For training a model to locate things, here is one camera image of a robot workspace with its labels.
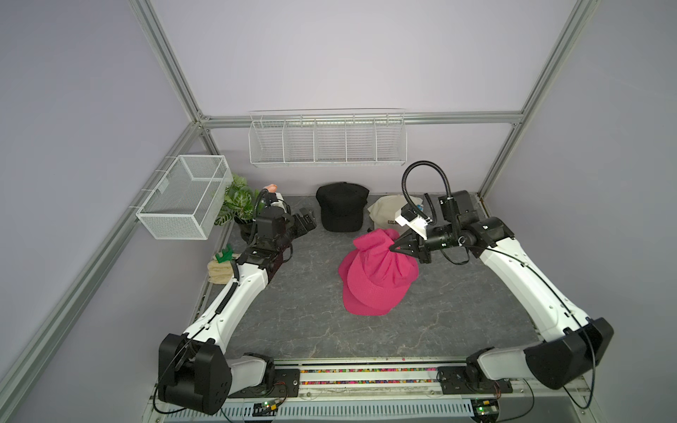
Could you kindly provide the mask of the cream cap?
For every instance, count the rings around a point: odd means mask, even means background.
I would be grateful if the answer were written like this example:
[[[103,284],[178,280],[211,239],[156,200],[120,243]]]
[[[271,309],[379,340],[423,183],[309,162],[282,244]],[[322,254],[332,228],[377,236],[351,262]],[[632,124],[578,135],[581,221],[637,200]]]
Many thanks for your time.
[[[407,231],[407,226],[403,227],[395,220],[396,214],[407,205],[405,197],[399,195],[383,196],[368,208],[368,216],[373,223],[373,229],[394,230],[398,234]]]

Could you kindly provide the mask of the pink cap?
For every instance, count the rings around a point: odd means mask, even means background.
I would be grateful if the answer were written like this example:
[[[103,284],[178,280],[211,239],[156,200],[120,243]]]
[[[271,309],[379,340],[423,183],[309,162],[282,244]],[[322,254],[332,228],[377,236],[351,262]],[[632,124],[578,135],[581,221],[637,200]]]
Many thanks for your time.
[[[358,257],[348,273],[348,285],[359,301],[374,308],[393,309],[419,276],[413,257],[389,251],[400,235],[376,229],[354,240]]]
[[[353,315],[364,315],[365,317],[380,317],[381,315],[388,314],[391,310],[389,308],[374,308],[368,306],[367,304],[362,303],[357,299],[357,297],[352,293],[348,285],[348,273],[351,266],[355,263],[358,257],[358,251],[351,251],[341,262],[338,267],[338,274],[343,283],[343,304],[347,312]]]

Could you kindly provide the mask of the black cap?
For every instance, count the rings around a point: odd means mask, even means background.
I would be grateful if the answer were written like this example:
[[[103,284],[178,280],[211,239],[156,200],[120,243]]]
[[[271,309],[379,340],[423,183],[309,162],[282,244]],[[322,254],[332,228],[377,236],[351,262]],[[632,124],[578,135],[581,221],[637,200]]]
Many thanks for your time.
[[[354,233],[361,230],[364,209],[370,191],[355,183],[330,183],[317,189],[321,222],[333,233]]]

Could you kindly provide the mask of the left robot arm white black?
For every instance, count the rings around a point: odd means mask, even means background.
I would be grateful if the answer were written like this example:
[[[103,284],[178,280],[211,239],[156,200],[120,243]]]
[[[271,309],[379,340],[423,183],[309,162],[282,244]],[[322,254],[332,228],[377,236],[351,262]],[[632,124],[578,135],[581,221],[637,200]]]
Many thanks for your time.
[[[152,400],[213,415],[237,393],[275,390],[275,364],[262,354],[226,356],[227,346],[250,305],[293,255],[295,239],[317,226],[312,211],[292,213],[273,186],[259,192],[253,229],[243,253],[232,260],[233,275],[206,311],[183,333],[159,346],[158,377]]]

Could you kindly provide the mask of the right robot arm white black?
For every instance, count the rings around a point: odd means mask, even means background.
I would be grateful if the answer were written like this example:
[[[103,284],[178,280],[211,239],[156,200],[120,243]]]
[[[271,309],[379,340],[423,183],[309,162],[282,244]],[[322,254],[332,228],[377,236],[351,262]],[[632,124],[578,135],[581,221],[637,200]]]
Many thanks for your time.
[[[408,191],[410,174],[430,167],[442,179],[444,195],[426,200],[429,210],[414,204]],[[396,222],[405,227],[390,250],[429,264],[438,251],[460,247],[502,280],[529,315],[539,336],[526,347],[487,347],[468,356],[460,378],[468,391],[498,389],[502,380],[536,380],[554,391],[565,389],[586,373],[595,375],[615,331],[604,318],[592,319],[570,301],[525,253],[499,218],[480,219],[470,194],[452,191],[442,168],[430,160],[409,165],[401,178],[405,206]]]

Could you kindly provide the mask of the black plant pot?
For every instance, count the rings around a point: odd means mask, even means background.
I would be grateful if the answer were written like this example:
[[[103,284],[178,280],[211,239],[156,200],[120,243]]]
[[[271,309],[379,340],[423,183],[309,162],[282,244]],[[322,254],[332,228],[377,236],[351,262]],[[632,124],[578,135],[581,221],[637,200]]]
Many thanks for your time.
[[[243,220],[238,217],[234,218],[234,222],[238,225],[240,229],[240,235],[243,241],[246,243],[250,242],[250,238],[254,232],[254,220]]]

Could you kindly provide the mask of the green artificial plant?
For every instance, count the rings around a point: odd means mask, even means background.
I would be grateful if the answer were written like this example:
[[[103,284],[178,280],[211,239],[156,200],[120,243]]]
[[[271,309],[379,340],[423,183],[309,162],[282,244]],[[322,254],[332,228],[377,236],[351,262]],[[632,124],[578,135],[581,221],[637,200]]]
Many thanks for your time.
[[[214,224],[224,226],[230,220],[251,222],[259,190],[254,190],[243,176],[233,174],[233,181],[226,188],[223,204]]]

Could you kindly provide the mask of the small green toy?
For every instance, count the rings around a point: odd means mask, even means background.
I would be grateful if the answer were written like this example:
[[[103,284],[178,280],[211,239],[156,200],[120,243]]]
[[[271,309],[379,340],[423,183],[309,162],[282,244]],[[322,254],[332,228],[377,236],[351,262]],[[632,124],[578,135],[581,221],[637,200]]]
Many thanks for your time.
[[[219,263],[228,263],[234,259],[234,249],[231,244],[227,244],[225,248],[219,250],[214,255],[214,260]]]

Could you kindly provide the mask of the green circuit board right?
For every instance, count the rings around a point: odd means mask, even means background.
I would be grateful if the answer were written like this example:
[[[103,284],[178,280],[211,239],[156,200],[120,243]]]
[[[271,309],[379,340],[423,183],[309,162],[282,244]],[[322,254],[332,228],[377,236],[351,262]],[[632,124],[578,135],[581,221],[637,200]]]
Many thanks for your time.
[[[500,405],[496,399],[472,399],[471,407],[474,421],[497,421],[500,415]]]

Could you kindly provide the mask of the green circuit board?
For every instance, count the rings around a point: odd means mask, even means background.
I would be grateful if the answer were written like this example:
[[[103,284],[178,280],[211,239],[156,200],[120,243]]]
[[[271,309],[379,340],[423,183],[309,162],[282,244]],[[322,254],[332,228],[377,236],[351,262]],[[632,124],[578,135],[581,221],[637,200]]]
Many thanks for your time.
[[[496,399],[472,399],[471,407],[474,421],[497,421],[500,415],[500,405]]]
[[[274,417],[278,412],[278,404],[275,402],[255,403],[252,406],[252,417]]]

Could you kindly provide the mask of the green circuit board left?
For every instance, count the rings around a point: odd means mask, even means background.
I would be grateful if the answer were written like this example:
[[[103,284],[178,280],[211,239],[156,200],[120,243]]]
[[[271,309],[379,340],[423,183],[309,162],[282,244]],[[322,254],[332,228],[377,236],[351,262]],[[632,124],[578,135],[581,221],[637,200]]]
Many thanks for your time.
[[[255,403],[252,406],[252,417],[274,417],[278,412],[278,404],[275,402]]]

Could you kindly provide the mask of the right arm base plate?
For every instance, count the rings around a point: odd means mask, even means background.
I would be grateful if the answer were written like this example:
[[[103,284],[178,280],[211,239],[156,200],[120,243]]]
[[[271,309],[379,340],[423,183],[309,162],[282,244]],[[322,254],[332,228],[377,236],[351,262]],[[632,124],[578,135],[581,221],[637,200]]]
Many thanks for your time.
[[[513,393],[509,380],[492,381],[467,366],[442,366],[437,369],[437,381],[444,395],[494,395]]]

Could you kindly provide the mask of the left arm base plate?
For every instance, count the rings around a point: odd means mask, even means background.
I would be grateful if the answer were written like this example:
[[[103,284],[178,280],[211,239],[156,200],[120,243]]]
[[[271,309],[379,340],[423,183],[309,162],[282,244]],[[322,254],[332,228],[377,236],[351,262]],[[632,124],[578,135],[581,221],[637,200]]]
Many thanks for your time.
[[[297,398],[301,387],[301,371],[297,368],[275,369],[272,382],[245,388],[228,398]]]

